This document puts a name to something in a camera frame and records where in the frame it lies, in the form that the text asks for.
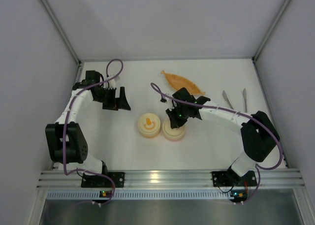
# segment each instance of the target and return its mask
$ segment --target orange boat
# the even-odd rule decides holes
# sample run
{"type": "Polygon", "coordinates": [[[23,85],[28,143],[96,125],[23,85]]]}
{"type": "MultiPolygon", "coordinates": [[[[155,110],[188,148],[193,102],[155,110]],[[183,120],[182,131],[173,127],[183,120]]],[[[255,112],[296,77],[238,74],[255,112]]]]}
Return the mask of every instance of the orange boat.
{"type": "Polygon", "coordinates": [[[164,74],[168,84],[176,91],[180,90],[182,87],[185,87],[191,95],[203,96],[206,94],[205,92],[202,92],[193,82],[182,76],[165,73],[164,70],[161,73],[164,74]]]}

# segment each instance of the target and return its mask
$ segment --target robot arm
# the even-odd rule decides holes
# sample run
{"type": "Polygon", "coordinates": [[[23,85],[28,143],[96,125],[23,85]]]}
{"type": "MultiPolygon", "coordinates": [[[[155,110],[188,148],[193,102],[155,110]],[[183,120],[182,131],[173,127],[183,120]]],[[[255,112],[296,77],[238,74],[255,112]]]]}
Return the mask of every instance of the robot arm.
{"type": "Polygon", "coordinates": [[[49,154],[53,162],[63,163],[63,126],[67,112],[70,111],[66,129],[66,163],[70,169],[81,168],[96,173],[107,174],[106,164],[94,158],[88,152],[88,144],[77,122],[79,114],[93,102],[101,102],[103,109],[131,110],[126,96],[125,88],[120,87],[120,96],[116,98],[115,80],[108,82],[108,87],[95,86],[89,90],[78,93],[85,87],[100,82],[101,74],[96,71],[86,71],[86,79],[82,82],[75,83],[71,93],[71,98],[61,116],[54,124],[48,124],[45,129],[49,154]],[[73,98],[75,102],[69,109],[73,98]]]}
{"type": "MultiPolygon", "coordinates": [[[[185,88],[178,90],[173,94],[173,97],[185,102],[217,106],[218,108],[201,108],[184,103],[173,102],[173,107],[166,110],[166,114],[170,119],[171,128],[181,127],[187,122],[189,117],[192,117],[215,122],[242,137],[244,151],[229,167],[226,174],[228,179],[235,185],[238,184],[241,177],[243,177],[250,169],[254,168],[256,163],[263,162],[276,146],[272,137],[253,120],[235,113],[221,110],[216,103],[207,97],[201,96],[198,99],[195,99],[185,88]]],[[[260,121],[278,140],[280,139],[277,131],[265,113],[258,111],[256,114],[248,116],[260,121]]]]}

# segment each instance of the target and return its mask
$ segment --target white wall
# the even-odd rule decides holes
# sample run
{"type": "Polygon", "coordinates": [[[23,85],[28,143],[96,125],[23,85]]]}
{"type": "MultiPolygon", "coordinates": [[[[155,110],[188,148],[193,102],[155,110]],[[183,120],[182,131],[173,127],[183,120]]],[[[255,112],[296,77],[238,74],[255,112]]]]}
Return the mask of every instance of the white wall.
{"type": "Polygon", "coordinates": [[[283,0],[48,0],[82,60],[252,57],[283,0]]]}
{"type": "Polygon", "coordinates": [[[292,167],[315,204],[315,0],[293,0],[258,60],[292,167]]]}
{"type": "Polygon", "coordinates": [[[0,11],[0,223],[21,225],[76,65],[38,0],[0,0],[0,11]]]}

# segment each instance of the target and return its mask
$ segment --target purple wire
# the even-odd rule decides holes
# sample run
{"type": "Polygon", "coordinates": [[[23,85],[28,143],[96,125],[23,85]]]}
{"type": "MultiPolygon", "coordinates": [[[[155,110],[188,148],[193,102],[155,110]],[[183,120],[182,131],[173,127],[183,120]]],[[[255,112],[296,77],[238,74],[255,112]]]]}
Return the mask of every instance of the purple wire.
{"type": "MultiPolygon", "coordinates": [[[[66,117],[65,117],[65,122],[64,122],[64,126],[63,126],[63,171],[64,171],[64,173],[65,173],[66,176],[70,175],[70,174],[73,173],[73,172],[84,171],[84,172],[86,172],[86,173],[93,174],[93,175],[100,176],[100,177],[104,177],[104,178],[106,178],[107,180],[109,180],[109,181],[112,183],[112,186],[113,186],[112,192],[111,192],[111,196],[109,197],[109,199],[108,199],[105,203],[103,203],[103,204],[101,204],[101,205],[105,205],[105,204],[109,203],[109,201],[111,201],[111,199],[113,198],[114,193],[115,193],[115,189],[116,189],[116,186],[115,186],[114,181],[113,181],[110,177],[108,177],[108,176],[106,176],[106,175],[103,175],[103,174],[100,174],[100,173],[91,172],[91,171],[88,171],[88,170],[78,169],[78,168],[67,172],[67,167],[66,167],[66,140],[65,140],[65,139],[66,139],[67,124],[68,124],[68,120],[69,120],[69,116],[70,116],[70,110],[71,110],[71,108],[72,108],[72,106],[73,106],[73,104],[74,104],[74,102],[75,102],[77,96],[79,96],[81,93],[83,93],[84,91],[89,90],[90,88],[92,88],[92,87],[94,87],[94,86],[99,86],[99,85],[101,85],[101,84],[103,84],[103,83],[106,83],[106,82],[109,82],[110,80],[115,79],[117,76],[119,76],[119,75],[122,73],[122,71],[123,71],[123,69],[124,69],[124,63],[123,63],[123,61],[121,61],[120,59],[113,59],[113,60],[111,60],[111,61],[109,62],[109,64],[107,65],[107,67],[106,67],[106,72],[107,72],[107,70],[108,70],[109,65],[110,65],[113,61],[120,61],[120,63],[122,64],[122,67],[121,67],[121,69],[119,70],[119,72],[118,72],[116,75],[114,75],[113,77],[111,77],[111,78],[109,78],[109,79],[107,79],[107,80],[104,80],[104,81],[98,82],[98,83],[96,83],[96,84],[90,85],[90,86],[88,86],[88,87],[83,88],[81,91],[79,91],[78,94],[77,94],[76,96],[74,96],[73,99],[72,99],[71,102],[70,102],[69,110],[67,111],[67,115],[66,115],[66,117]]],[[[74,208],[75,206],[77,206],[77,205],[79,205],[79,204],[88,203],[88,202],[89,202],[89,201],[80,201],[80,202],[78,202],[78,203],[72,205],[69,209],[72,209],[72,208],[74,208]]],[[[52,221],[52,223],[55,222],[55,221],[57,221],[62,215],[60,215],[59,217],[57,217],[56,219],[54,219],[54,220],[52,221]]]]}
{"type": "Polygon", "coordinates": [[[109,75],[108,75],[108,67],[113,61],[120,61],[120,63],[123,65],[123,61],[121,61],[120,59],[112,59],[111,61],[109,61],[109,63],[106,66],[106,77],[109,77],[109,75]]]}
{"type": "Polygon", "coordinates": [[[256,194],[256,192],[258,191],[258,188],[260,186],[261,176],[260,176],[260,171],[259,171],[259,168],[258,168],[258,164],[255,165],[255,168],[257,169],[257,173],[258,173],[257,186],[256,186],[255,190],[252,192],[252,194],[250,195],[250,197],[248,197],[243,203],[247,203],[248,201],[250,201],[253,198],[254,194],[256,194]]]}
{"type": "Polygon", "coordinates": [[[158,92],[161,97],[165,97],[165,98],[169,98],[175,102],[178,102],[178,103],[183,103],[183,104],[188,104],[188,105],[191,105],[191,106],[196,106],[196,107],[201,107],[201,108],[211,108],[211,109],[219,109],[219,110],[223,110],[223,111],[226,111],[226,112],[229,112],[229,113],[235,113],[237,115],[240,115],[242,117],[245,117],[245,118],[248,118],[252,121],[254,121],[255,123],[257,123],[258,125],[260,125],[272,138],[273,140],[275,141],[275,143],[277,144],[278,146],[278,149],[279,149],[279,154],[280,154],[280,157],[279,157],[279,161],[277,162],[277,164],[273,167],[262,167],[262,166],[259,166],[257,164],[257,167],[263,169],[263,170],[273,170],[275,168],[277,168],[281,162],[282,162],[282,159],[283,159],[283,149],[282,149],[282,146],[281,146],[281,143],[280,141],[278,141],[278,139],[276,138],[276,136],[264,125],[262,124],[260,121],[258,121],[257,119],[253,118],[252,116],[249,116],[247,114],[244,114],[244,113],[241,113],[241,112],[237,112],[237,111],[234,111],[232,109],[229,109],[229,108],[223,108],[223,107],[217,107],[217,106],[208,106],[208,105],[201,105],[201,104],[196,104],[196,103],[189,103],[189,102],[186,102],[186,101],[182,101],[182,100],[179,100],[179,99],[176,99],[176,98],[173,98],[165,93],[163,93],[161,91],[161,89],[155,84],[155,83],[151,83],[151,87],[153,88],[153,90],[155,90],[156,92],[158,92]]]}

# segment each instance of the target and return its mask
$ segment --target purple cable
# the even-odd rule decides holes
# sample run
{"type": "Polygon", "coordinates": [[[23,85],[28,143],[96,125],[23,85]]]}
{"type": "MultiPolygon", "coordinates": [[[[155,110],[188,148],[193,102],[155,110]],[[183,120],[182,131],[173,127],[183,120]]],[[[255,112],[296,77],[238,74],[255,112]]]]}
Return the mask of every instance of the purple cable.
{"type": "Polygon", "coordinates": [[[252,194],[250,195],[250,197],[248,197],[243,203],[247,203],[248,201],[250,201],[253,198],[254,194],[256,194],[256,192],[258,191],[258,188],[260,186],[261,176],[260,176],[260,171],[259,171],[259,168],[258,168],[258,164],[255,165],[255,168],[257,169],[257,173],[258,173],[257,186],[256,186],[255,190],[252,192],[252,194]]]}
{"type": "Polygon", "coordinates": [[[277,168],[281,162],[282,162],[282,159],[283,159],[283,149],[282,149],[282,146],[281,146],[281,143],[280,141],[278,141],[278,139],[276,138],[276,136],[264,125],[262,124],[260,121],[258,121],[257,119],[247,115],[247,114],[244,114],[244,113],[241,113],[241,112],[237,112],[237,111],[234,111],[232,109],[229,109],[229,108],[223,108],[223,107],[217,107],[217,106],[207,106],[207,105],[201,105],[201,104],[197,104],[197,103],[189,103],[189,102],[186,102],[186,101],[182,101],[182,100],[179,100],[179,99],[176,99],[176,98],[173,98],[165,93],[163,93],[161,91],[161,89],[155,84],[155,83],[151,83],[151,87],[153,88],[153,90],[155,90],[156,92],[158,92],[161,97],[165,97],[165,98],[169,98],[175,102],[178,102],[178,103],[183,103],[183,104],[188,104],[188,105],[191,105],[191,106],[196,106],[196,107],[201,107],[201,108],[211,108],[211,109],[219,109],[219,110],[223,110],[223,111],[226,111],[226,112],[229,112],[229,113],[235,113],[237,115],[240,115],[242,117],[245,117],[245,118],[248,118],[252,121],[254,121],[255,123],[257,123],[258,125],[260,125],[272,138],[273,140],[275,141],[275,143],[277,144],[278,146],[278,149],[279,149],[279,154],[280,154],[280,157],[279,157],[279,161],[277,162],[277,164],[273,167],[262,167],[262,166],[259,166],[258,164],[257,167],[263,169],[263,170],[273,170],[275,168],[277,168]]]}
{"type": "Polygon", "coordinates": [[[109,63],[106,66],[106,77],[109,77],[109,75],[108,75],[108,67],[113,61],[120,61],[121,64],[123,65],[123,62],[120,59],[112,59],[111,61],[109,61],[109,63]]]}
{"type": "MultiPolygon", "coordinates": [[[[74,104],[74,102],[75,102],[77,96],[79,96],[81,93],[83,93],[84,91],[89,90],[90,88],[92,88],[92,87],[94,87],[94,86],[99,86],[99,85],[101,85],[101,84],[103,84],[103,83],[106,83],[106,82],[109,82],[110,80],[115,79],[117,76],[119,76],[119,75],[122,73],[122,71],[123,71],[123,69],[124,69],[124,63],[123,63],[123,61],[121,61],[120,59],[113,59],[113,60],[111,60],[111,61],[109,62],[109,64],[107,65],[107,67],[106,67],[106,73],[107,73],[107,70],[108,70],[109,65],[110,65],[113,61],[120,61],[120,63],[122,64],[122,67],[121,67],[121,69],[119,70],[119,72],[118,72],[116,75],[114,75],[113,77],[111,77],[111,78],[109,78],[109,79],[107,79],[107,80],[104,80],[104,81],[98,82],[98,83],[96,83],[96,84],[90,85],[90,86],[88,86],[88,87],[85,87],[85,88],[82,89],[81,91],[79,91],[78,94],[77,94],[76,96],[74,96],[73,99],[72,99],[72,101],[70,102],[69,110],[68,110],[67,115],[66,115],[66,117],[65,117],[65,122],[64,122],[64,126],[63,126],[63,171],[64,171],[65,175],[68,176],[68,175],[70,175],[70,174],[73,173],[73,172],[84,171],[84,172],[89,173],[89,174],[93,174],[93,175],[96,175],[96,176],[104,177],[104,178],[106,178],[107,180],[109,180],[109,181],[112,183],[112,185],[113,185],[112,192],[111,192],[111,196],[109,197],[109,199],[108,199],[105,203],[101,204],[101,206],[102,206],[102,205],[105,205],[105,204],[107,204],[107,203],[109,203],[109,201],[111,201],[111,199],[113,198],[114,193],[115,193],[115,189],[116,189],[116,186],[115,186],[114,181],[113,181],[110,177],[108,177],[108,176],[106,176],[106,175],[99,174],[99,173],[95,173],[95,172],[91,172],[91,171],[88,171],[88,170],[78,169],[78,168],[67,172],[67,167],[66,167],[66,140],[65,140],[65,139],[66,139],[67,124],[68,124],[68,120],[69,120],[69,116],[70,116],[70,110],[71,110],[71,108],[72,108],[72,106],[73,106],[73,104],[74,104]]],[[[80,202],[78,202],[78,203],[72,205],[68,210],[74,208],[75,206],[77,206],[77,205],[79,205],[79,204],[84,204],[84,203],[89,203],[89,201],[80,201],[80,202]]],[[[53,223],[53,222],[57,221],[60,217],[62,217],[62,215],[58,216],[56,219],[54,219],[54,220],[52,220],[52,221],[50,221],[50,222],[53,223]]]]}

